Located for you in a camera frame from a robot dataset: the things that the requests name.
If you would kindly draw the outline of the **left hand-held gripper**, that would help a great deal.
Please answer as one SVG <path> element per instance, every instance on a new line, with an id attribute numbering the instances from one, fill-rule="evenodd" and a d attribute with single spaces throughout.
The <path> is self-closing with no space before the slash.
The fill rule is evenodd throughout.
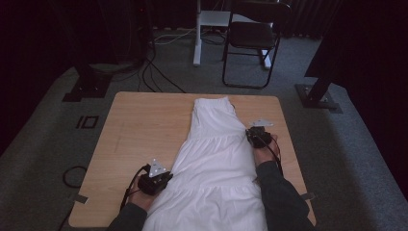
<path id="1" fill-rule="evenodd" d="M 145 174 L 138 182 L 139 189 L 148 195 L 156 195 L 164 190 L 173 174 L 157 159 L 153 159 L 150 164 L 143 167 Z"/>

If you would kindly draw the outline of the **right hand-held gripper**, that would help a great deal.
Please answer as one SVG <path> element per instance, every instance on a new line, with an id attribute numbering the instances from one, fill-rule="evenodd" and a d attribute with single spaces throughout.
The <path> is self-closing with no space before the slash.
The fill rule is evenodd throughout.
<path id="1" fill-rule="evenodd" d="M 272 123 L 265 119 L 257 119 L 249 123 L 245 135 L 253 148 L 264 148 L 272 142 L 271 134 L 266 130 Z"/>

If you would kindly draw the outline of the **white tiered skirt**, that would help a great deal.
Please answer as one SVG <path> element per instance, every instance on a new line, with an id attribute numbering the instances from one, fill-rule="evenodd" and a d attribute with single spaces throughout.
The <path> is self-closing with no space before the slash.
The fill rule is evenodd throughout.
<path id="1" fill-rule="evenodd" d="M 268 231 L 252 148 L 228 98 L 194 101 L 172 173 L 142 231 Z"/>

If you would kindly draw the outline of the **person's right hand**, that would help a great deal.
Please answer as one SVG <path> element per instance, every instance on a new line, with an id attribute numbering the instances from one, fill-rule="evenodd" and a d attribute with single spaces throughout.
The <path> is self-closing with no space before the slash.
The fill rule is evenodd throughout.
<path id="1" fill-rule="evenodd" d="M 272 141 L 268 147 L 255 148 L 253 150 L 255 166 L 258 167 L 260 164 L 269 161 L 275 161 L 277 157 L 280 156 L 280 148 L 278 146 L 276 135 L 272 135 Z"/>

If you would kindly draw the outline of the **person's left hand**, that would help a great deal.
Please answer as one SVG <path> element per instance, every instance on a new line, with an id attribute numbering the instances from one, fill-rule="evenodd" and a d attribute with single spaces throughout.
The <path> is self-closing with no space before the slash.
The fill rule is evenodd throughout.
<path id="1" fill-rule="evenodd" d="M 135 179 L 135 182 L 128 195 L 128 201 L 148 212 L 157 196 L 142 192 L 138 186 L 139 180 L 139 177 Z"/>

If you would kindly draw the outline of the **black stand base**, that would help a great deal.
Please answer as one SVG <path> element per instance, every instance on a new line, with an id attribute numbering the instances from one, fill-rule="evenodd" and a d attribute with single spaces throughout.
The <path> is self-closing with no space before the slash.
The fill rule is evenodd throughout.
<path id="1" fill-rule="evenodd" d="M 333 83 L 332 77 L 318 77 L 315 74 L 306 73 L 306 78 L 316 78 L 313 85 L 296 84 L 295 89 L 304 108 L 326 109 L 331 114 L 341 114 L 343 111 L 339 103 L 331 97 L 328 89 Z"/>
<path id="2" fill-rule="evenodd" d="M 112 74 L 99 73 L 88 64 L 74 66 L 79 77 L 63 102 L 80 102 L 83 98 L 104 98 L 113 78 Z"/>

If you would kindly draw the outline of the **black folding chair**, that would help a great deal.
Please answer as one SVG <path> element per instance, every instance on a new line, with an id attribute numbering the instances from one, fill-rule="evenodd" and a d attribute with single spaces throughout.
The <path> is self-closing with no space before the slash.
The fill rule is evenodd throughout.
<path id="1" fill-rule="evenodd" d="M 232 4 L 229 15 L 226 41 L 223 48 L 222 83 L 227 87 L 261 90 L 268 86 L 274 62 L 280 45 L 281 33 L 285 29 L 292 13 L 292 8 L 284 2 L 276 0 L 237 0 Z M 258 50 L 265 62 L 269 53 L 273 52 L 272 61 L 266 82 L 261 86 L 228 83 L 226 78 L 229 47 Z"/>

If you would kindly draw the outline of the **white desk frame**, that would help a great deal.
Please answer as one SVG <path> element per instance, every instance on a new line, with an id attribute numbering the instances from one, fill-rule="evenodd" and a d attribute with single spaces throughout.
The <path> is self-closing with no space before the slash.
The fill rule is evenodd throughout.
<path id="1" fill-rule="evenodd" d="M 204 26 L 209 27 L 227 27 L 229 21 L 229 12 L 220 10 L 202 10 L 201 0 L 196 0 L 196 35 L 195 35 L 195 46 L 193 52 L 192 64 L 194 66 L 200 66 L 201 64 L 201 29 Z"/>

